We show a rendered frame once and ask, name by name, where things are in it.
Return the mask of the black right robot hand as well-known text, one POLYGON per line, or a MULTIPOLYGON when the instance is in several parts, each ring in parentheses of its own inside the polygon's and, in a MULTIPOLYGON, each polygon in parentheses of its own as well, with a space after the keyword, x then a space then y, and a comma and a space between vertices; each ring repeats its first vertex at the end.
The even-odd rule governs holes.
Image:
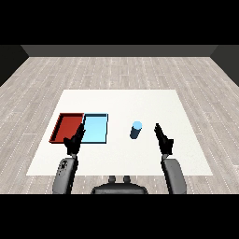
POLYGON ((169 139, 162 131, 162 128, 159 123, 155 125, 154 132, 159 141, 159 147, 162 155, 172 155, 174 140, 169 139))

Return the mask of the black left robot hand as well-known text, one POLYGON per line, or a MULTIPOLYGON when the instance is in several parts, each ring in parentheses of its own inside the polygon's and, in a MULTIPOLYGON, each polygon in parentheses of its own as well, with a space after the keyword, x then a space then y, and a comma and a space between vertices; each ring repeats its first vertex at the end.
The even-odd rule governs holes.
POLYGON ((86 130, 84 129, 84 125, 80 124, 76 133, 71 138, 65 137, 63 139, 63 143, 67 148, 68 155, 77 155, 79 153, 81 141, 85 132, 86 130))

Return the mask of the red shallow open box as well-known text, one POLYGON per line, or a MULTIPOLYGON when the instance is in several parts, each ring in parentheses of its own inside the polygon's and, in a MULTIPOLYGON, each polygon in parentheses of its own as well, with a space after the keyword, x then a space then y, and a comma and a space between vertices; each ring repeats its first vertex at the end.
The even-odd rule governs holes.
POLYGON ((65 137, 71 138, 82 122, 83 113, 61 113, 55 123, 49 142, 62 144, 65 137))

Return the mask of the light blue shallow open box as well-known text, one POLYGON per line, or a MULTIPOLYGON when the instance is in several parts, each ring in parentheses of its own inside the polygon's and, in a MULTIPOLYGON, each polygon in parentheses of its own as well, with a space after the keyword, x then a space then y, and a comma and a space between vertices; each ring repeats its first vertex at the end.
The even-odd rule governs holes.
POLYGON ((105 144, 108 115, 106 113, 86 113, 83 118, 84 136, 82 144, 105 144))

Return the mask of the small blue can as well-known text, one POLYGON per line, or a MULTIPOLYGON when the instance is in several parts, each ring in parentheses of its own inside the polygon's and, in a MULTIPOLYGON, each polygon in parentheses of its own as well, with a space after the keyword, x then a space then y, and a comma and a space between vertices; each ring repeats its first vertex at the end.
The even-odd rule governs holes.
POLYGON ((132 129, 131 129, 131 133, 130 133, 130 137, 132 139, 136 139, 139 135, 139 133, 142 130, 142 122, 141 121, 135 121, 133 123, 132 129))

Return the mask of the dark grey robot body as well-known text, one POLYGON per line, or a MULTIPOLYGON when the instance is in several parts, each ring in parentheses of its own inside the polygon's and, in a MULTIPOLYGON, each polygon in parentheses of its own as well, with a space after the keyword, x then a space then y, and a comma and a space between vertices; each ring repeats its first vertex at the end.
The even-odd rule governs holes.
POLYGON ((133 184, 129 176, 124 176, 122 183, 117 183, 116 177, 110 176, 106 184, 94 187, 91 194, 148 194, 148 191, 133 184))

